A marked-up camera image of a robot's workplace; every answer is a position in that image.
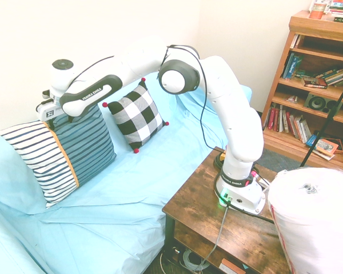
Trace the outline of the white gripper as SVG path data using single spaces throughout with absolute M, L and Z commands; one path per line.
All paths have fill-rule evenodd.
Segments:
M 64 111 L 61 106 L 58 106 L 52 101 L 43 101 L 36 108 L 37 117 L 47 128 L 51 128 L 47 122 L 50 119 L 54 119 L 62 114 Z

